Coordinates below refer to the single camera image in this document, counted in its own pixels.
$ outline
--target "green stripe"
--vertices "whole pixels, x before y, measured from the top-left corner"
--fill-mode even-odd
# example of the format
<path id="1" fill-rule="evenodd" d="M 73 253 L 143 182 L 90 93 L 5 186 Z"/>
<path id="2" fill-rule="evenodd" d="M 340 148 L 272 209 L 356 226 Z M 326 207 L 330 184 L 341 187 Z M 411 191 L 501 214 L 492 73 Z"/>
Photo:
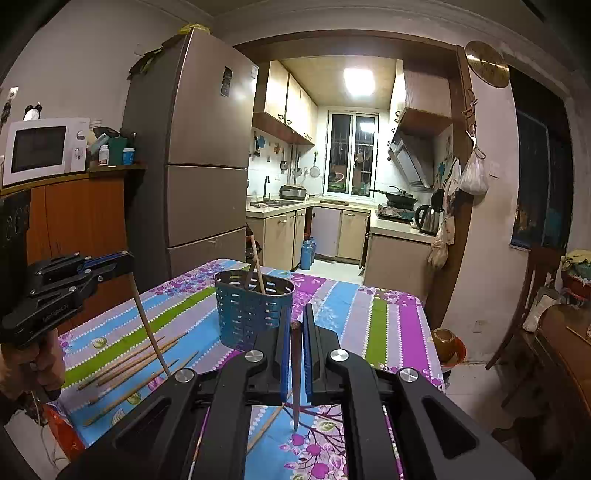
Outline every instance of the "green stripe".
<path id="1" fill-rule="evenodd" d="M 157 332 L 165 325 L 173 321 L 175 317 L 180 315 L 185 310 L 188 310 L 198 302 L 202 301 L 206 297 L 215 294 L 215 287 L 206 287 L 197 293 L 194 293 L 190 297 L 184 299 L 181 303 L 174 306 L 170 310 L 166 310 L 162 315 L 156 317 L 150 322 L 153 332 Z M 119 342 L 105 348 L 100 351 L 98 355 L 88 359 L 86 362 L 66 371 L 66 382 L 62 388 L 69 387 L 70 385 L 83 380 L 93 372 L 115 360 L 119 355 L 123 355 L 133 346 L 143 342 L 148 337 L 146 330 L 140 328 L 134 331 L 132 334 L 123 337 Z"/>
<path id="2" fill-rule="evenodd" d="M 375 367 L 386 363 L 386 310 L 388 303 L 374 297 L 369 324 L 368 348 L 365 359 Z"/>

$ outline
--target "sticker on refrigerator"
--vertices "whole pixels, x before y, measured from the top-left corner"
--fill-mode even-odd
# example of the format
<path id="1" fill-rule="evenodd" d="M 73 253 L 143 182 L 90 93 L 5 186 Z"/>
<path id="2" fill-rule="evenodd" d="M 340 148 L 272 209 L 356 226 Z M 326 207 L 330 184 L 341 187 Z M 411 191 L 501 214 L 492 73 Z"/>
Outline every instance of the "sticker on refrigerator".
<path id="1" fill-rule="evenodd" d="M 223 71 L 222 90 L 220 94 L 224 97 L 230 96 L 230 85 L 232 84 L 232 70 L 226 67 Z"/>

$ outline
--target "kettle handle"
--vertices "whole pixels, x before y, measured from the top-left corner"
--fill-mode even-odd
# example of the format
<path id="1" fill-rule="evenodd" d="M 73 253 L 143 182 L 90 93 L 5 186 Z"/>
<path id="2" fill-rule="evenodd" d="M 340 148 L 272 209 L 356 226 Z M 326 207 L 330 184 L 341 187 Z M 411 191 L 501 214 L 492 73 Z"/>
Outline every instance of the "kettle handle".
<path id="1" fill-rule="evenodd" d="M 422 211 L 422 210 L 427 210 L 427 208 L 429 207 L 429 205 L 421 205 L 419 208 L 417 208 L 414 211 L 414 223 L 417 224 L 418 229 L 422 229 L 423 228 L 423 223 L 425 222 L 425 216 L 423 215 L 423 218 L 421 219 L 421 221 L 418 220 L 418 214 Z"/>

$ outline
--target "window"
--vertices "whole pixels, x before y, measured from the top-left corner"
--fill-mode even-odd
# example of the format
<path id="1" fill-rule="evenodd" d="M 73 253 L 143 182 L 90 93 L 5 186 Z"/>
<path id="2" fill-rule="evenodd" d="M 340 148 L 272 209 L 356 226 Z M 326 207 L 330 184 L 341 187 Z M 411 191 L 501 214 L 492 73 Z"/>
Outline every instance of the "window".
<path id="1" fill-rule="evenodd" d="M 565 251 L 573 207 L 573 155 L 562 100 L 510 68 L 519 130 L 519 193 L 511 245 Z"/>
<path id="2" fill-rule="evenodd" d="M 376 164 L 377 115 L 330 113 L 325 191 L 369 197 Z"/>

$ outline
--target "wooden shelf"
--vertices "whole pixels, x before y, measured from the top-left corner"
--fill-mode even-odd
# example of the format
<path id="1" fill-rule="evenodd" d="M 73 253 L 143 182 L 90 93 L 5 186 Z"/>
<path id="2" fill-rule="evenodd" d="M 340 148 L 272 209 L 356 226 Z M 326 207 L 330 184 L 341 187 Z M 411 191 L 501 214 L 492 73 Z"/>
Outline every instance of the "wooden shelf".
<path id="1" fill-rule="evenodd" d="M 133 165 L 117 165 L 114 167 L 89 167 L 86 171 L 79 173 L 65 173 L 62 175 L 54 175 L 53 177 L 43 177 L 42 179 L 26 181 L 17 185 L 11 185 L 0 189 L 0 196 L 10 195 L 11 193 L 19 192 L 20 190 L 33 189 L 36 187 L 43 187 L 45 185 L 53 185 L 55 183 L 63 183 L 72 180 L 95 179 L 103 176 L 122 176 L 128 171 L 140 170 L 144 171 L 145 167 L 141 164 Z"/>
<path id="2" fill-rule="evenodd" d="M 302 137 L 299 133 L 266 112 L 255 112 L 252 114 L 252 127 L 273 135 L 273 137 L 277 137 L 279 140 L 283 140 L 289 144 L 314 145 L 310 140 Z"/>
<path id="3" fill-rule="evenodd" d="M 449 116 L 406 107 L 400 117 L 400 130 L 415 137 L 435 137 L 452 124 Z"/>

